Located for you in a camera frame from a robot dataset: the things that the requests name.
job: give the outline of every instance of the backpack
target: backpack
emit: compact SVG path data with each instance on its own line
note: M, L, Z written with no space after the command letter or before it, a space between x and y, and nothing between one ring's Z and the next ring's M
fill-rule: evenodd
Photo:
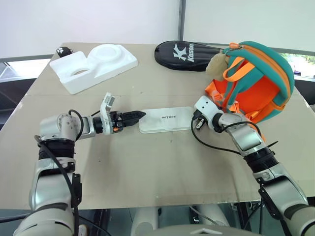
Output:
M274 50L251 41L231 43L223 53L229 57L224 80L213 80L205 89L216 105L228 113L243 113L254 123L279 114L294 89L288 62Z

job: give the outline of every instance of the beige tabletop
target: beige tabletop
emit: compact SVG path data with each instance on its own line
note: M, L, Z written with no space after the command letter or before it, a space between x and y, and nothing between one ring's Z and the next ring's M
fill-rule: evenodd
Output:
M86 55L98 44L67 43ZM0 132L0 208L28 209L38 147L33 138L43 118L76 109L99 110L106 94L112 110L193 106L209 80L204 72L174 71L155 62L155 45L124 45L139 65L76 95L47 66ZM267 143L307 196L315 195L315 116L297 90L285 110L259 124ZM201 138L235 149L227 134L206 127ZM141 134L137 125L111 136L97 135L75 146L83 184L80 209L188 205L259 199L246 162L233 153L198 143L189 130Z

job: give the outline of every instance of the white wall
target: white wall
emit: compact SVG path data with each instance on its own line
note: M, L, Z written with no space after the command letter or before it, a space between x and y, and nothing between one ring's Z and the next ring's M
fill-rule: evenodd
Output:
M158 44L177 38L178 0L0 0L0 58L64 42Z
M315 51L315 0L187 0L184 40Z

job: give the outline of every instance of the table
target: table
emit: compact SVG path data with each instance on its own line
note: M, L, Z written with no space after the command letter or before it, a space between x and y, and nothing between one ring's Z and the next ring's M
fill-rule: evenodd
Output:
M66 43L86 55L93 43ZM99 85L70 95L47 66L0 132L0 208L28 209L38 147L33 138L43 118L76 109L99 110L107 91L114 110L193 106L209 79L204 72L174 71L154 60L155 45L124 45L139 65ZM259 124L267 143L307 196L315 195L315 115L295 89L285 110ZM228 134L203 128L202 140L233 148ZM80 209L188 205L260 199L246 162L233 153L198 143L189 130L141 134L137 125L75 146L83 184Z

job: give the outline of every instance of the beige plush toy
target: beige plush toy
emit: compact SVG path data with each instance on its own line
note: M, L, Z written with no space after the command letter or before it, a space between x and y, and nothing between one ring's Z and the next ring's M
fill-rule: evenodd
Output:
M218 53L214 55L207 68L206 68L206 73L210 77L210 81L212 80L218 80L218 81L223 81L223 72L227 69L229 57L227 57L223 53Z

